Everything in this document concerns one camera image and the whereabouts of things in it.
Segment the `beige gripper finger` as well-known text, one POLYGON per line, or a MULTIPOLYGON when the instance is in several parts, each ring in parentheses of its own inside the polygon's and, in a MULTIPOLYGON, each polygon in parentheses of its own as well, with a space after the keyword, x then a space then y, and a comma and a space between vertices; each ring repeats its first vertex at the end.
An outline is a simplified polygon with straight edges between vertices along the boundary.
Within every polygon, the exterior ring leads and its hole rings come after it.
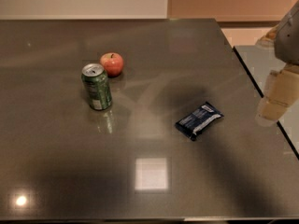
POLYGON ((276 123, 299 99, 299 65, 287 63, 280 71, 271 70, 256 120, 264 127, 276 123))
POLYGON ((274 47, 274 41, 277 36, 278 28, 275 26, 271 30, 269 30, 265 35, 263 35, 261 38, 259 38, 256 41, 256 46, 261 48, 273 48, 274 47))

